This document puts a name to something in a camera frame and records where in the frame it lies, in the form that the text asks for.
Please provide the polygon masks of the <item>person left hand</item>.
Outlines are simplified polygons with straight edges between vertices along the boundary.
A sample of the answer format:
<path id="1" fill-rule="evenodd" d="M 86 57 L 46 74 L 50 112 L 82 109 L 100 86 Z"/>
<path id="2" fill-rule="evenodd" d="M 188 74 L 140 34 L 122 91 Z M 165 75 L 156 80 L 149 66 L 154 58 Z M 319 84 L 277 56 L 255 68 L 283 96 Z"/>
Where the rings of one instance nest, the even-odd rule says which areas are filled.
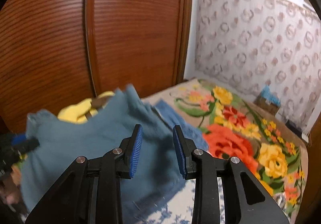
<path id="1" fill-rule="evenodd" d="M 26 213 L 22 193 L 20 191 L 22 174 L 20 169 L 14 165 L 12 171 L 1 179 L 1 200 L 4 204 L 12 206 L 20 213 Z"/>

